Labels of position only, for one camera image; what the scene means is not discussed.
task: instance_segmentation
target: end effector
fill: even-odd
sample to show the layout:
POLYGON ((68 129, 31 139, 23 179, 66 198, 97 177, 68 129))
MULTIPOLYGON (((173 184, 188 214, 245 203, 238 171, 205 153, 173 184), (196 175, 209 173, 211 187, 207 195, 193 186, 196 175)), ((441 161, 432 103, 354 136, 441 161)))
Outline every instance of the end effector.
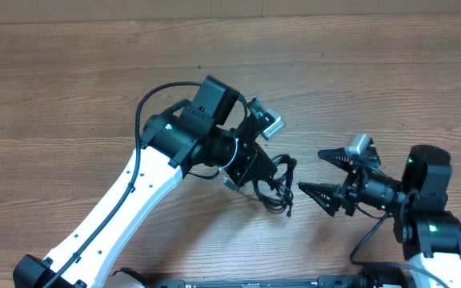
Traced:
POLYGON ((284 125, 282 117, 265 109, 257 98, 247 103, 237 90, 207 76, 193 101, 182 100, 150 117, 142 143, 168 155, 170 165, 181 166, 183 176, 198 164, 217 166, 240 187, 255 178, 272 178, 277 172, 255 140, 259 135, 271 140, 284 125), (217 127, 226 122, 237 101, 245 109, 243 121, 236 129, 217 127), (182 110, 180 116, 173 114, 177 110, 182 110))
POLYGON ((427 212, 442 211, 447 202, 447 184, 451 179, 451 156, 435 146, 411 148, 402 181, 387 177, 380 169, 381 160, 373 139, 367 134, 354 136, 343 148, 320 150, 319 158, 348 175, 340 185, 300 182, 299 188, 313 198, 330 216, 339 207, 353 216, 359 202, 379 210, 394 212, 413 194, 407 208, 427 212))

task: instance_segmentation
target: wire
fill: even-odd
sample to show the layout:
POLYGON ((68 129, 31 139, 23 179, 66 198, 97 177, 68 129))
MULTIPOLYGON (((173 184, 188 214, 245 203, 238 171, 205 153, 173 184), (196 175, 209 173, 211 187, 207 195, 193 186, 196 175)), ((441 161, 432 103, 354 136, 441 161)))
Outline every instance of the wire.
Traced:
POLYGON ((224 170, 225 168, 227 168, 230 164, 232 164, 232 162, 234 161, 234 159, 236 159, 236 155, 238 155, 238 147, 239 147, 239 144, 238 144, 238 141, 239 141, 239 138, 234 138, 235 140, 235 143, 234 143, 234 154, 232 155, 232 158, 230 159, 230 161, 225 165, 225 166, 221 166, 221 167, 218 167, 218 170, 224 170))
POLYGON ((357 207, 357 210, 358 210, 360 213, 366 215, 367 217, 371 217, 371 218, 373 218, 373 219, 378 219, 378 220, 381 219, 381 217, 373 216, 372 214, 369 214, 369 212, 367 212, 367 211, 365 211, 364 209, 362 209, 362 208, 359 206, 359 204, 357 204, 356 207, 357 207))
MULTIPOLYGON (((408 195, 405 197, 405 200, 403 201, 400 209, 400 215, 403 216, 404 214, 404 208, 406 204, 409 202, 410 196, 412 196, 414 193, 417 193, 417 191, 411 191, 408 193, 408 195)), ((429 278, 432 278, 435 280, 438 284, 440 284, 444 288, 449 288, 449 286, 439 279, 437 276, 433 275, 432 273, 426 271, 425 269, 418 268, 416 266, 410 265, 410 264, 402 264, 402 263, 396 263, 396 262, 361 262, 361 261, 355 261, 354 256, 359 252, 360 248, 362 248, 366 242, 373 236, 373 234, 378 230, 378 228, 387 220, 389 217, 390 212, 386 211, 385 214, 380 218, 378 223, 376 223, 375 226, 360 240, 359 244, 351 251, 350 254, 350 262, 355 265, 360 265, 360 266, 365 266, 366 268, 385 268, 385 267, 390 267, 390 268, 398 268, 398 269, 405 269, 405 270, 413 270, 416 272, 419 272, 421 274, 425 274, 429 278)))
POLYGON ((245 95, 240 94, 238 96, 238 100, 243 104, 243 109, 245 110, 245 118, 244 120, 247 120, 248 118, 248 105, 247 105, 247 99, 245 98, 245 95))
POLYGON ((197 178, 201 178, 201 179, 205 179, 205 180, 213 180, 215 178, 218 177, 218 175, 220 175, 220 169, 217 169, 216 170, 216 173, 212 174, 212 175, 200 175, 200 174, 195 174, 195 173, 191 173, 191 172, 188 172, 189 175, 193 175, 197 178))
POLYGON ((291 158, 288 154, 280 154, 273 157, 271 161, 275 166, 287 164, 286 172, 276 179, 254 179, 253 186, 255 194, 257 195, 259 201, 263 203, 264 207, 271 213, 281 214, 287 209, 287 207, 289 207, 287 217, 291 217, 291 208, 293 207, 294 197, 293 191, 291 191, 291 185, 293 184, 293 173, 296 167, 296 159, 291 158), (277 191, 276 196, 278 198, 272 198, 263 194, 263 192, 259 190, 259 181, 266 182, 272 191, 275 189, 277 191))
POLYGON ((72 254, 72 257, 56 272, 56 274, 42 287, 42 288, 49 288, 51 285, 58 280, 62 276, 62 274, 69 269, 70 265, 74 263, 75 261, 81 260, 81 253, 94 241, 95 237, 104 229, 106 224, 113 218, 113 216, 117 213, 118 209, 120 209, 120 206, 126 201, 127 196, 131 191, 134 190, 134 182, 136 182, 136 178, 138 177, 138 172, 140 170, 140 157, 141 157, 141 152, 142 152, 142 142, 140 140, 140 116, 142 114, 142 108, 143 104, 156 92, 173 87, 173 86, 201 86, 202 83, 200 82, 172 82, 172 83, 167 83, 161 86, 158 86, 151 90, 149 93, 147 93, 145 96, 143 96, 142 100, 138 104, 138 108, 136 109, 136 116, 134 119, 134 143, 135 143, 135 149, 136 149, 136 159, 134 161, 134 170, 133 170, 133 175, 131 176, 131 180, 127 184, 127 188, 124 191, 124 194, 118 200, 117 204, 115 204, 113 210, 104 218, 104 220, 99 224, 99 226, 92 232, 92 234, 86 239, 86 241, 79 247, 79 249, 72 254))
POLYGON ((382 177, 385 177, 385 173, 383 173, 383 171, 381 171, 380 169, 374 168, 373 166, 368 166, 367 168, 371 169, 376 174, 378 174, 378 175, 380 175, 382 177))

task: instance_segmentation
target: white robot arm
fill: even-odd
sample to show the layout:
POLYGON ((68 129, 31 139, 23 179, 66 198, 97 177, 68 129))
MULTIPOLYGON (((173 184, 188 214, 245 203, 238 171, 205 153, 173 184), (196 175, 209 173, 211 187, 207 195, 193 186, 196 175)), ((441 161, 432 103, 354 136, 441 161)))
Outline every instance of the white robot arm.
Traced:
MULTIPOLYGON (((444 281, 449 287, 461 288, 461 258, 454 253, 433 253, 433 257, 424 257, 423 253, 412 256, 409 263, 417 268, 428 271, 444 281)), ((437 281, 411 270, 416 287, 421 288, 442 288, 437 281)))
POLYGON ((102 287, 116 258, 158 202, 174 189, 192 166, 204 164, 225 170, 226 185, 239 188, 262 180, 278 191, 280 200, 265 203, 272 212, 292 206, 292 170, 295 160, 286 155, 270 159, 255 139, 272 139, 283 127, 282 118, 265 110, 257 98, 247 100, 237 90, 208 76, 203 83, 175 82, 159 86, 138 105, 136 149, 124 171, 86 219, 41 261, 25 256, 14 269, 17 288, 102 287), (155 92, 171 86, 200 86, 194 100, 183 100, 151 116, 140 134, 143 103, 155 92), (236 102, 245 118, 235 129, 223 125, 236 102), (174 115, 182 110, 180 116, 174 115), (274 179, 277 165, 291 168, 274 179))
MULTIPOLYGON (((46 259, 52 260, 50 269, 53 272, 58 272, 65 265, 73 251, 86 241, 122 197, 131 179, 135 157, 133 152, 120 177, 78 228, 47 254, 46 259)), ((87 287, 104 285, 111 267, 134 232, 159 201, 181 181, 181 169, 169 166, 169 161, 168 156, 151 146, 142 150, 135 190, 85 249, 81 259, 62 274, 63 279, 72 285, 78 281, 84 282, 87 287)))

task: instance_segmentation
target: wooden table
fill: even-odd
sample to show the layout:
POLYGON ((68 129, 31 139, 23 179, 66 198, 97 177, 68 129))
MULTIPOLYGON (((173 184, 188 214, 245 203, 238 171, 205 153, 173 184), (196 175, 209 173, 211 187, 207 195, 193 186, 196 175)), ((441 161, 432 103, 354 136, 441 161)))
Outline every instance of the wooden table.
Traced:
MULTIPOLYGON (((415 144, 450 151, 447 208, 461 221, 461 14, 0 26, 0 287, 13 285, 24 254, 58 245, 118 177, 142 95, 207 74, 285 118, 261 143, 299 160, 295 181, 341 182, 317 151, 359 132, 395 177, 415 144)), ((193 94, 158 94, 142 118, 193 94)), ((236 107, 229 126, 242 116, 236 107)), ((219 181, 186 177, 115 269, 187 280, 350 273, 347 255, 374 224, 328 217, 298 189, 291 218, 268 214, 219 181)), ((360 257, 402 261, 401 251, 389 221, 360 257)))

